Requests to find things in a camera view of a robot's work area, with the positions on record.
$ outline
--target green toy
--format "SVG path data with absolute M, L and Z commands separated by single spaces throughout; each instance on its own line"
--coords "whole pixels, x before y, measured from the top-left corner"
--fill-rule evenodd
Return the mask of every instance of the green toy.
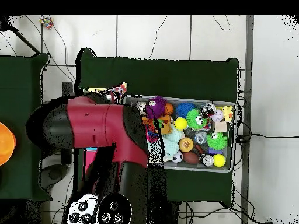
M 227 137 L 222 132 L 214 132 L 207 136 L 207 143 L 215 151 L 221 151 L 227 146 Z
M 188 126 L 195 131 L 199 131 L 207 124 L 207 119 L 200 116 L 197 108 L 192 109 L 187 113 L 186 120 Z

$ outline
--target wooden block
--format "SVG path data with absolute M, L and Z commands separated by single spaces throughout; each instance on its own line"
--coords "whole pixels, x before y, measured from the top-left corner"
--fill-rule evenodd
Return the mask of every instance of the wooden block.
M 226 132 L 226 131 L 227 131 L 227 123 L 225 121 L 215 123 L 215 132 Z

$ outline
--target green mat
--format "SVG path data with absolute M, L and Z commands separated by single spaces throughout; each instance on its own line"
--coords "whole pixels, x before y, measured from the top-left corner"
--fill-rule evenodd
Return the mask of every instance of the green mat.
M 0 56 L 0 122 L 16 137 L 12 157 L 0 166 L 0 199 L 51 199 L 39 186 L 41 151 L 25 132 L 25 122 L 40 106 L 41 71 L 48 59 L 48 54 Z
M 109 88 L 128 83 L 128 93 L 236 102 L 237 59 L 225 62 L 95 57 L 86 48 L 77 56 L 80 87 Z M 79 178 L 82 167 L 79 166 Z M 222 201 L 231 205 L 232 173 L 166 170 L 168 200 Z

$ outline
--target orange ball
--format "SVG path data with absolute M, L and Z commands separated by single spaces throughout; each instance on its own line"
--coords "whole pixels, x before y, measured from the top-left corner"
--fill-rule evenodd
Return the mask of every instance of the orange ball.
M 164 107 L 164 114 L 165 115 L 171 115 L 173 113 L 173 106 L 166 102 L 165 107 Z

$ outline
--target plastic bin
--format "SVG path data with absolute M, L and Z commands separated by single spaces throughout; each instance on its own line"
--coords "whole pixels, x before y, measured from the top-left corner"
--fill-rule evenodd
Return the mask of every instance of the plastic bin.
M 136 106 L 137 102 L 148 102 L 150 101 L 154 96 L 136 96 L 136 95 L 131 95 L 128 94 L 124 97 L 123 99 L 123 104 L 128 104 L 131 106 Z M 169 98 L 169 97 L 164 97 L 164 99 L 167 102 L 170 102 L 173 105 L 173 113 L 172 117 L 173 119 L 176 118 L 176 107 L 179 103 L 182 102 L 192 102 L 195 104 L 198 108 L 203 105 L 204 103 L 210 102 L 207 100 L 192 100 L 192 99 L 179 99 L 179 98 Z M 237 105 L 235 103 L 231 102 L 222 102 L 222 101 L 213 101 L 216 107 L 224 107 L 224 106 L 232 106 L 233 107 L 233 113 L 234 117 L 232 119 L 232 126 L 234 126 L 235 121 L 236 121 L 236 109 Z M 223 155 L 226 159 L 226 163 L 223 167 L 216 167 L 216 166 L 211 166 L 211 167 L 205 167 L 203 164 L 188 164 L 185 161 L 179 162 L 179 163 L 174 163 L 172 161 L 168 161 L 164 163 L 164 168 L 166 169 L 177 169 L 177 170 L 190 170 L 190 171 L 202 171 L 202 172 L 216 172 L 216 173 L 228 173 L 232 170 L 232 159 L 234 158 L 234 153 L 235 153 L 235 143 L 234 143 L 234 138 L 236 136 L 236 128 L 232 128 L 231 124 L 227 123 L 227 132 L 224 134 L 227 136 L 227 147 L 223 150 Z M 192 131 L 191 129 L 187 129 L 184 131 L 186 137 L 191 138 L 194 140 L 195 137 L 195 132 Z M 207 152 L 208 145 L 202 144 L 201 147 L 205 152 Z M 196 148 L 193 148 L 191 150 L 192 152 L 196 153 L 199 155 L 198 151 Z

